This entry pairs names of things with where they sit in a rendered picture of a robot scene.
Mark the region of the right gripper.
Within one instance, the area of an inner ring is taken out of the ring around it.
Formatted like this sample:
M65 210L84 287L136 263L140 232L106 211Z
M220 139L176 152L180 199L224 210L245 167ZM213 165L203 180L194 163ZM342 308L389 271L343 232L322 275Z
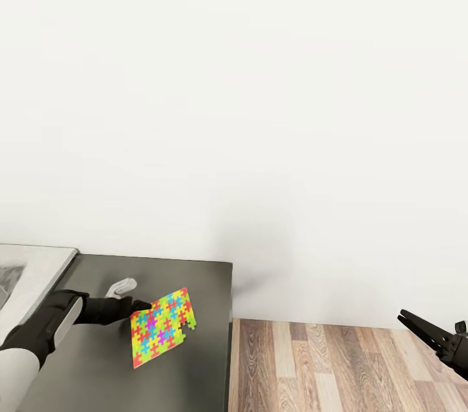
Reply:
M431 347L443 364L468 382L468 337L449 333L405 309L397 318Z

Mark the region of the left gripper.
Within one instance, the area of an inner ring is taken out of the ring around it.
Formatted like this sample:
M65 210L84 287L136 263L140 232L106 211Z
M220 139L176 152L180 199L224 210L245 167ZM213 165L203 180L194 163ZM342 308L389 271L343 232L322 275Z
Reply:
M135 311L143 311L151 309L151 304L135 300L132 301L132 296L124 297L121 300L115 298L100 298L101 309L97 318L92 322L99 323L100 326L110 325L120 319L130 317Z

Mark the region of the jigsaw puzzle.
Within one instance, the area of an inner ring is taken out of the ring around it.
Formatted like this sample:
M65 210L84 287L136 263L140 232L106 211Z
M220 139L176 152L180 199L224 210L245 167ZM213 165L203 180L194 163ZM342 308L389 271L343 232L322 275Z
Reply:
M131 315L133 368L180 345L184 340L181 323L194 329L196 321L186 288L151 303L151 309Z

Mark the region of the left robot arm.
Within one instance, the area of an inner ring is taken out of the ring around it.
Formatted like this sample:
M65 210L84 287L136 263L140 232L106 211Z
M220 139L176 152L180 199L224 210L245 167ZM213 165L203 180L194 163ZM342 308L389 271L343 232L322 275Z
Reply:
M55 291L30 318L6 335L0 346L0 412L17 412L48 354L56 351L66 333L76 324L110 325L151 304L121 294L137 285L126 278L110 286L105 298L90 298L87 292Z

